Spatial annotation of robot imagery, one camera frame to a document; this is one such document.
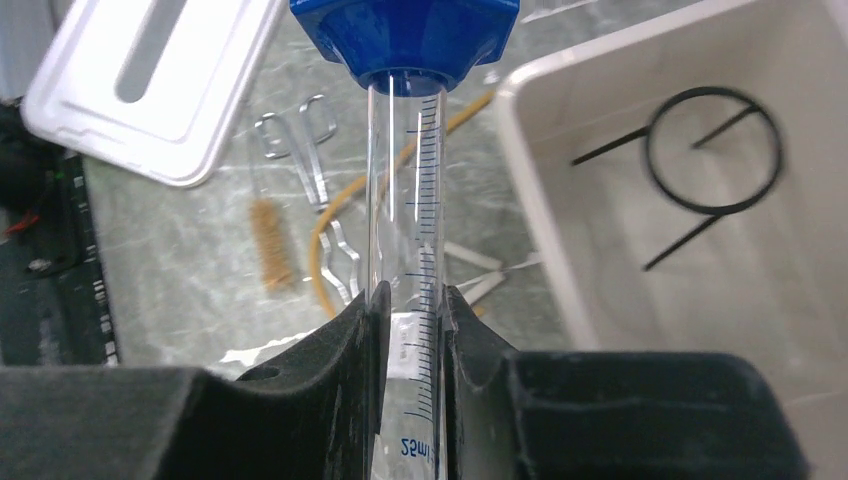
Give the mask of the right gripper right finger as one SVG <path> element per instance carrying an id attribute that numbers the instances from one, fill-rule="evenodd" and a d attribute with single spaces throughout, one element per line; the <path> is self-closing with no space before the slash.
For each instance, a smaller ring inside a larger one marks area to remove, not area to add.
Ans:
<path id="1" fill-rule="evenodd" d="M 523 351 L 443 293 L 450 479 L 807 479 L 766 379 L 719 352 Z"/>

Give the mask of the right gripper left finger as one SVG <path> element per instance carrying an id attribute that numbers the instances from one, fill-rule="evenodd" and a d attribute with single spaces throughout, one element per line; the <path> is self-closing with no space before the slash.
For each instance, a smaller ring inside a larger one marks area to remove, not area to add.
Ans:
<path id="1" fill-rule="evenodd" d="M 391 290 L 381 282 L 228 380 L 196 367 L 5 367 L 5 479 L 366 479 Z"/>

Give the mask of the metal crucible tongs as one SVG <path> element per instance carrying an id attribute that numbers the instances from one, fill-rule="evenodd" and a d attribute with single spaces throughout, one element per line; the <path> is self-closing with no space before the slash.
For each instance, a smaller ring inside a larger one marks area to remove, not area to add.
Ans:
<path id="1" fill-rule="evenodd" d="M 297 120 L 305 135 L 303 148 L 296 144 L 296 136 L 289 122 L 280 113 L 266 112 L 253 125 L 263 156 L 268 160 L 293 159 L 295 172 L 313 210 L 322 214 L 330 205 L 329 191 L 321 164 L 319 145 L 331 139 L 338 123 L 326 96 L 318 93 L 308 97 L 298 107 Z M 361 257 L 347 241 L 341 222 L 329 222 L 330 233 L 319 235 L 321 253 L 319 270 L 323 279 L 336 289 L 343 303 L 348 304 L 359 292 L 359 267 Z M 339 251 L 350 260 L 346 280 L 339 278 L 330 267 L 332 254 Z"/>

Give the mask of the beige plastic bin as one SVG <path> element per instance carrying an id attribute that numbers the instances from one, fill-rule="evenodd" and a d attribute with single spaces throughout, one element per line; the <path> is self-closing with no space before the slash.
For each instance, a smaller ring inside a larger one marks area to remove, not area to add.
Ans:
<path id="1" fill-rule="evenodd" d="M 721 351 L 847 475 L 847 5 L 699 1 L 529 61 L 494 102 L 575 350 Z"/>

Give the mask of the black metal tripod stand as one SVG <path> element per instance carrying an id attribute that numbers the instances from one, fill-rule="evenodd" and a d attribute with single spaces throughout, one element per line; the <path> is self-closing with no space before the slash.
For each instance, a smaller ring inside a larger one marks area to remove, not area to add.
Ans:
<path id="1" fill-rule="evenodd" d="M 698 86 L 665 99 L 645 122 L 576 157 L 579 166 L 628 144 L 649 185 L 670 205 L 700 217 L 641 267 L 648 272 L 719 221 L 760 204 L 784 176 L 787 154 L 778 119 L 754 96 Z"/>

